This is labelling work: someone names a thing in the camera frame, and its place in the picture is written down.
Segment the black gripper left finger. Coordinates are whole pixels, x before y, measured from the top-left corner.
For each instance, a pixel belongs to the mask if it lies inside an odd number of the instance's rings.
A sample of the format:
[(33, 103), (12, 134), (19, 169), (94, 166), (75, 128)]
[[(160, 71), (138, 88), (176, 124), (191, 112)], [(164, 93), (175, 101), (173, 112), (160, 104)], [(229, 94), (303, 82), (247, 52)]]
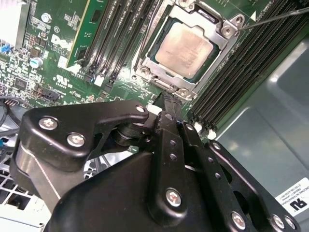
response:
[[(162, 92), (153, 114), (137, 101), (111, 101), (28, 110), (22, 117), (10, 172), (53, 213), (71, 189), (143, 152), (185, 166), (174, 111), (176, 96)], [(148, 210), (155, 222), (182, 222), (188, 206), (174, 188), (156, 187)]]

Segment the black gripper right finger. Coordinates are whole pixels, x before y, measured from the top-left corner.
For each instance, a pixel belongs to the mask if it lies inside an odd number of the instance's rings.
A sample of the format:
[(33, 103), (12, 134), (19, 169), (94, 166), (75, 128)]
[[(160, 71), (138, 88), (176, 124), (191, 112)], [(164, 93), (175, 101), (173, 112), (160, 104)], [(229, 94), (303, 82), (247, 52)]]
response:
[(217, 141), (203, 143), (183, 120), (182, 101), (174, 111), (184, 143), (189, 212), (177, 232), (298, 232), (299, 224)]

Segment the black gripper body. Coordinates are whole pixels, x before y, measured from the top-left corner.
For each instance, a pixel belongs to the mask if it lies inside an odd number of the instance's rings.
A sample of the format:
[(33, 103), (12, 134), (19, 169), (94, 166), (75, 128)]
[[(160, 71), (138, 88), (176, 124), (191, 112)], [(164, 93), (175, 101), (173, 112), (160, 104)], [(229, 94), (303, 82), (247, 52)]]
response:
[[(175, 227), (156, 223), (148, 210), (156, 187), (176, 189), (188, 211)], [(166, 157), (143, 152), (82, 182), (57, 203), (49, 232), (223, 232), (224, 224), (206, 208), (195, 173)]]

